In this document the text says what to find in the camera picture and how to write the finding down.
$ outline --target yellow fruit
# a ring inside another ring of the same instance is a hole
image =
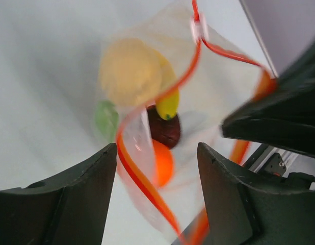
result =
[[[167,97],[156,101],[156,110],[162,119],[171,120],[177,115],[179,97],[179,90],[176,89]]]

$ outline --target white surface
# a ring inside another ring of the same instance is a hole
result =
[[[0,1],[0,189],[47,178],[102,147],[87,126],[94,98],[85,100],[94,94],[99,43],[170,2]],[[237,0],[200,0],[199,8],[210,26],[267,64]],[[118,177],[103,244],[168,244]]]

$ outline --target orange cord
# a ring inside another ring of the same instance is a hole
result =
[[[196,0],[192,0],[193,10],[194,10],[194,20],[199,21],[199,12],[197,7]],[[206,40],[202,39],[197,42],[196,45],[196,52],[195,55],[190,63],[189,68],[186,70],[185,74],[179,78],[179,80],[170,88],[168,91],[165,91],[164,93],[160,94],[158,97],[153,98],[151,101],[148,101],[148,104],[154,103],[154,101],[161,99],[168,94],[172,93],[175,89],[181,87],[184,85],[189,78],[194,73],[195,69],[197,68],[197,64],[200,58],[201,54],[201,43],[204,43],[206,47],[208,47],[212,52],[242,62],[250,63],[259,67],[262,67],[258,63],[254,62],[253,60],[249,59],[248,57],[240,54],[236,54],[232,51],[226,51],[222,49],[221,47],[217,45],[213,45]],[[145,105],[142,104],[141,106],[137,107],[135,110],[131,111],[130,114],[122,120],[116,134],[116,145],[118,150],[118,155],[120,158],[120,161],[124,168],[126,169],[129,176],[132,178],[132,180],[135,182],[135,184],[140,188],[140,190],[145,194],[145,196],[152,202],[152,204],[155,206],[155,208],[161,213],[161,215],[169,222],[171,227],[174,229],[176,234],[178,235],[179,239],[184,243],[187,244],[185,238],[181,234],[180,227],[176,221],[175,216],[169,209],[169,207],[166,205],[158,191],[155,189],[155,187],[150,183],[150,181],[147,179],[147,177],[140,171],[140,169],[137,167],[137,165],[133,162],[132,158],[127,152],[127,149],[124,145],[123,139],[122,139],[122,132],[125,129],[126,125],[137,115],[141,113],[142,110],[145,109]],[[244,154],[247,151],[248,146],[247,145],[241,145],[241,150],[237,151],[234,149],[234,153],[240,154],[238,156],[238,159],[243,159]],[[203,238],[207,234],[209,228],[208,228],[208,219],[207,219],[207,213],[206,210],[203,211],[202,217],[199,219],[197,223],[197,229],[194,231],[193,236],[191,237],[191,243],[190,244],[200,244],[203,241]]]

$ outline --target black mechanical part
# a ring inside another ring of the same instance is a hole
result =
[[[265,171],[273,175],[283,176],[286,172],[285,164],[279,153],[273,153],[273,155],[266,161],[260,171]]]
[[[253,173],[204,143],[197,156],[210,244],[315,245],[315,191]]]
[[[27,188],[0,191],[0,245],[102,243],[115,144]]]
[[[276,81],[274,92],[223,121],[223,136],[315,158],[315,42]]]

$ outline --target toy fruit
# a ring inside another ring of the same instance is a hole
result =
[[[178,115],[171,120],[163,120],[155,106],[150,106],[147,109],[147,115],[152,139],[164,144],[169,149],[174,148],[178,144],[181,135]]]
[[[113,142],[119,115],[115,110],[114,104],[110,101],[101,101],[98,103],[95,111],[95,124],[102,136],[108,141]]]
[[[155,177],[153,182],[158,187],[163,187],[173,175],[173,157],[171,151],[165,145],[156,140],[152,142],[155,152]]]
[[[164,120],[171,120],[177,115],[179,106],[179,90],[176,89],[168,96],[156,101],[156,110]]]
[[[151,47],[138,38],[124,38],[104,53],[99,80],[116,106],[137,106],[158,95],[162,71]]]

